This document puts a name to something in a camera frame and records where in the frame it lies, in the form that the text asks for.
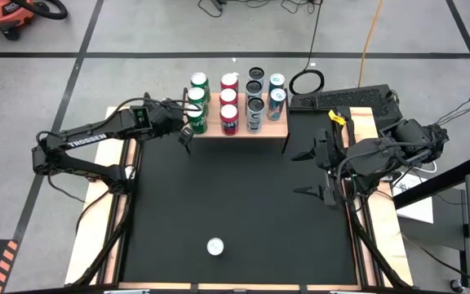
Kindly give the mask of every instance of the can lid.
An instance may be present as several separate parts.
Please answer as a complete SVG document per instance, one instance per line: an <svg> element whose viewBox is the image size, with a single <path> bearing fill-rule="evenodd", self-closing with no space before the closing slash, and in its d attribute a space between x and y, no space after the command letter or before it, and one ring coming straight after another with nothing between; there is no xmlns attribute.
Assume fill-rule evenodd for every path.
<svg viewBox="0 0 470 294"><path fill-rule="evenodd" d="M275 86L281 86L286 81L286 78L280 73L274 73L269 77L269 82Z"/></svg>
<svg viewBox="0 0 470 294"><path fill-rule="evenodd" d="M206 247L212 256L218 256L224 250L224 242L219 238L211 238Z"/></svg>
<svg viewBox="0 0 470 294"><path fill-rule="evenodd" d="M204 97L204 89L200 87L193 87L188 91L188 98L190 100L200 100Z"/></svg>
<svg viewBox="0 0 470 294"><path fill-rule="evenodd" d="M205 73L194 73L192 74L192 83L195 85L202 85L208 78Z"/></svg>
<svg viewBox="0 0 470 294"><path fill-rule="evenodd" d="M227 73L222 76L222 79L220 81L226 86L234 85L235 83L237 83L237 75L235 75L234 73Z"/></svg>
<svg viewBox="0 0 470 294"><path fill-rule="evenodd" d="M237 93L233 89L224 89L220 92L220 99L231 102L237 98Z"/></svg>
<svg viewBox="0 0 470 294"><path fill-rule="evenodd" d="M264 70L260 67L254 67L250 69L250 78L261 79L264 77Z"/></svg>
<svg viewBox="0 0 470 294"><path fill-rule="evenodd" d="M248 102L248 107L251 111L260 111L264 108L264 101L260 98L252 98Z"/></svg>
<svg viewBox="0 0 470 294"><path fill-rule="evenodd" d="M262 84L259 81L249 81L246 84L246 90L249 93L259 93L262 91Z"/></svg>
<svg viewBox="0 0 470 294"><path fill-rule="evenodd" d="M196 105L188 105L186 109L195 110L195 111L186 111L186 114L191 118L198 118L202 115L202 109L199 110L199 108Z"/></svg>
<svg viewBox="0 0 470 294"><path fill-rule="evenodd" d="M271 99L275 101L282 101L286 98L286 92L282 89L273 89L271 91Z"/></svg>
<svg viewBox="0 0 470 294"><path fill-rule="evenodd" d="M237 107L235 105L225 105L220 109L220 115L223 118L235 118L237 116Z"/></svg>

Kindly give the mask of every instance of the red vacuum cleaner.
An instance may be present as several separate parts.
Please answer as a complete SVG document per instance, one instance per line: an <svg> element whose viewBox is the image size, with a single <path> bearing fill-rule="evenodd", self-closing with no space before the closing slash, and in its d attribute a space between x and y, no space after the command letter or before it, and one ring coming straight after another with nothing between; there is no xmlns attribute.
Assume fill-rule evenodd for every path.
<svg viewBox="0 0 470 294"><path fill-rule="evenodd" d="M51 20L63 20L69 14L60 0L47 0L59 8L59 12L50 12L44 2L34 0L0 0L0 31L5 38L15 41L20 38L19 27L32 23L34 15Z"/></svg>

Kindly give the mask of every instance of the wooden frame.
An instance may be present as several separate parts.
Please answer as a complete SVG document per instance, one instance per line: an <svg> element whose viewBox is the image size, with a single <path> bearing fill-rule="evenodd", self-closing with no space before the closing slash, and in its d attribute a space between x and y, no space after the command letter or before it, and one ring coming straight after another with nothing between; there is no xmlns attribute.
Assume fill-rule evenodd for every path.
<svg viewBox="0 0 470 294"><path fill-rule="evenodd" d="M107 116L114 108L109 108ZM355 137L357 141L377 136L375 120L370 108L351 108L352 120L355 122ZM343 131L344 143L348 142L348 134ZM119 140L107 140L99 143L95 162L102 165L118 164L120 160L122 142ZM131 142L126 156L126 162L133 163L135 153L135 142ZM103 183L90 183L86 194L86 202L93 201L105 191ZM381 183L379 190L391 195L389 185ZM121 196L116 221L120 220L122 208L124 207L125 196ZM73 246L73 254L67 273L66 283L71 283L79 278L88 265L103 246L106 227L111 210L112 195L108 195L100 203L96 204L82 219L81 225ZM391 199L381 193L374 193L369 199L369 209L371 222L375 232L375 240L378 249L384 255L388 263L398 273L398 275L408 284L412 284L409 264L406 258L406 250L401 238L400 226L398 224L397 212ZM364 224L363 210L359 213L359 220ZM104 282L112 283L116 273L115 260L119 257L117 241L106 261ZM357 259L357 249L353 246L355 259ZM364 261L367 284L376 285L373 261L365 245L361 242L361 251ZM361 290L361 280L356 270L358 285L308 285L309 291L357 291ZM388 280L381 277L386 287L390 287ZM269 291L299 291L300 285L287 284L220 284L220 283L199 283L198 290L269 290ZM191 283L119 283L120 288L125 289L168 289L168 290L190 290Z"/></svg>

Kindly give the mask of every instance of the white paper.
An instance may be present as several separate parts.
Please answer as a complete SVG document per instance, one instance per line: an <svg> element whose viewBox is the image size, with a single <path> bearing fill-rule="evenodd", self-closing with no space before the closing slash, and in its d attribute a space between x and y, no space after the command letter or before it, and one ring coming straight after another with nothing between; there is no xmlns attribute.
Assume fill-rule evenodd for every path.
<svg viewBox="0 0 470 294"><path fill-rule="evenodd" d="M420 184L420 179L417 176L407 174L401 179L395 187L392 188L392 194L396 197L398 194L405 190ZM425 221L429 224L434 222L432 217L432 199L430 197L413 203L409 206L397 210L399 216L407 217L417 221Z"/></svg>

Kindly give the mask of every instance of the gray floor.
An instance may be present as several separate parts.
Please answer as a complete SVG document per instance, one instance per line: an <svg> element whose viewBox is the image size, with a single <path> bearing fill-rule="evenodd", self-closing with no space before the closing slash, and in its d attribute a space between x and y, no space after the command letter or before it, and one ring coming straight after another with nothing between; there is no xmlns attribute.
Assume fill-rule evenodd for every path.
<svg viewBox="0 0 470 294"><path fill-rule="evenodd" d="M238 56L233 53L208 59L186 53L163 59L151 55L140 59L86 58L73 70L92 12L101 1L64 0L69 19L37 18L18 42L8 42L0 34L0 238L12 238L29 195L34 178L30 162L34 135L51 129L63 98L69 105L62 128L71 128L102 119L108 106L144 91L159 99L178 98L193 72L207 73L213 91L218 91L219 77L226 72L241 73L244 82L252 66L261 66L267 73L281 72L287 78L305 66L305 58L233 59ZM224 15L213 19L196 4L185 0L104 0L95 30L90 32L89 57L95 52L309 49L316 15L309 15L305 8L291 15L280 7L280 1L271 1L260 9L230 2ZM211 8L209 1L203 4ZM470 1L454 4L470 35ZM376 5L376 1L324 2L313 50L357 53L350 59L312 60L313 67L326 76L325 90L357 86L360 59L356 57L364 46ZM362 85L387 83L397 90L401 111L408 118L434 123L470 96L470 59L407 59L411 53L469 53L446 0L385 1L369 51L398 53L405 58L366 60ZM52 52L60 52L50 55L58 58L40 54ZM77 72L74 88L66 91L69 77ZM312 81L299 81L300 89L309 90ZM470 158L470 114L447 127L451 141L437 161L438 173ZM77 150L75 155L92 160L95 151L93 145ZM87 183L80 178L56 176L54 181L73 194L85 195ZM42 184L7 291L63 285L81 209L81 203L55 192L46 182ZM458 252L432 245L427 248L450 264L459 265ZM406 244L406 250L417 286L448 291L448 281L457 278L455 273L410 244Z"/></svg>

